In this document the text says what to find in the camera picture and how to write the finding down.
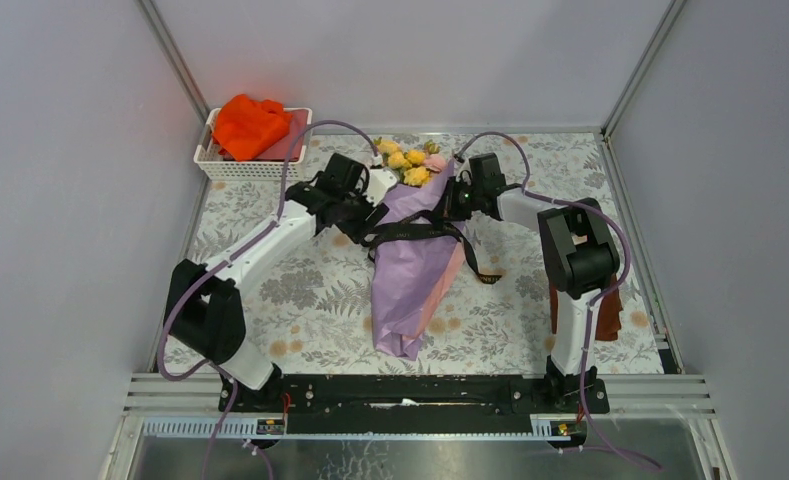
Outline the yellow fake flower bunch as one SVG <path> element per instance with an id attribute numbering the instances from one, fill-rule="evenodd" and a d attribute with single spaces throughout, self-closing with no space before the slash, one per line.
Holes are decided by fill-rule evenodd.
<path id="1" fill-rule="evenodd" d="M 374 140 L 374 145 L 382 156 L 382 165 L 394 170 L 404 185 L 422 188 L 442 173 L 433 173 L 422 166 L 428 155 L 441 154 L 440 146 L 432 140 L 420 147 L 406 149 L 393 140 L 379 137 Z"/>

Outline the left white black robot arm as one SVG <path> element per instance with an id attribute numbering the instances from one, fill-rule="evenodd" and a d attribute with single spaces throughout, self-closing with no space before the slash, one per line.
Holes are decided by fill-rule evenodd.
<path id="1" fill-rule="evenodd" d="M 181 342 L 242 385 L 242 398 L 255 410 L 274 407 L 277 368 L 257 345 L 244 298 L 286 255 L 329 227 L 361 241 L 386 214 L 384 197 L 397 183 L 387 167 L 334 154 L 310 180 L 285 185 L 276 211 L 237 243 L 204 263 L 183 260 L 174 268 L 164 339 Z"/>

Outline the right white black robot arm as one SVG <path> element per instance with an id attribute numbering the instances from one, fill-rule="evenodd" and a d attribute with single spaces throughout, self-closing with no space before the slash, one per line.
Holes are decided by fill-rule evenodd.
<path id="1" fill-rule="evenodd" d="M 567 412 L 596 380 L 589 349 L 596 336 L 600 300 L 617 282 L 621 265 L 609 218 L 591 198 L 566 201 L 509 184 L 494 154 L 470 159 L 463 179 L 446 181 L 437 211 L 465 221 L 481 212 L 512 222 L 540 237 L 548 285 L 555 290 L 555 344 L 547 360 L 543 396 Z"/>

